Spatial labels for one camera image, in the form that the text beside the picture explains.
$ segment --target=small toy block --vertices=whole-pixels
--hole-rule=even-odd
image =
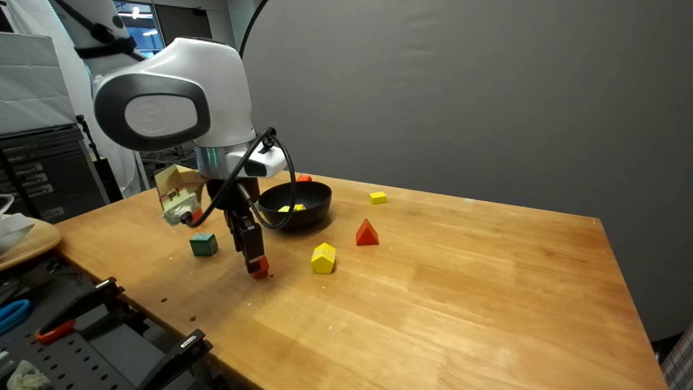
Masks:
[[[329,242],[321,242],[315,250],[313,250],[313,271],[321,273],[321,275],[329,275],[334,273],[334,263],[338,259],[338,248],[332,246]]]
[[[300,172],[300,175],[296,175],[296,181],[313,181],[313,175]]]
[[[359,230],[355,231],[355,245],[359,245],[359,246],[380,245],[377,231],[369,219],[364,219]]]
[[[281,206],[278,211],[289,211],[291,209],[291,206],[287,204],[287,206]],[[306,209],[306,204],[295,204],[295,211],[296,209]]]
[[[388,204],[388,193],[370,193],[370,204]]]
[[[193,254],[194,255],[213,255],[218,250],[218,245],[216,245],[216,236],[215,234],[194,234],[190,238],[190,246],[193,246]]]

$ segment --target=wooden tabletop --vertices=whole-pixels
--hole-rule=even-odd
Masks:
[[[666,388],[597,219],[317,180],[332,222],[265,231],[262,281],[220,211],[171,227],[152,190],[61,222],[58,250],[171,328],[205,331],[262,388]],[[355,246],[361,219],[382,245]],[[194,231],[220,250],[193,257]],[[338,248],[334,275],[309,268],[321,242]]]
[[[28,261],[61,242],[61,231],[55,224],[40,219],[30,220],[35,224],[26,231],[26,236],[8,250],[0,254],[0,271]]]

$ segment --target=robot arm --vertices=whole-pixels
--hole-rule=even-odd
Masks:
[[[98,80],[95,116],[104,132],[131,150],[164,150],[194,141],[198,169],[209,181],[213,206],[227,224],[253,276],[269,273],[262,230],[253,220],[248,193],[258,194],[255,178],[287,169],[283,151],[251,125],[251,98],[243,60],[229,46],[176,38],[150,60]],[[190,219],[194,198],[186,190],[171,222]]]

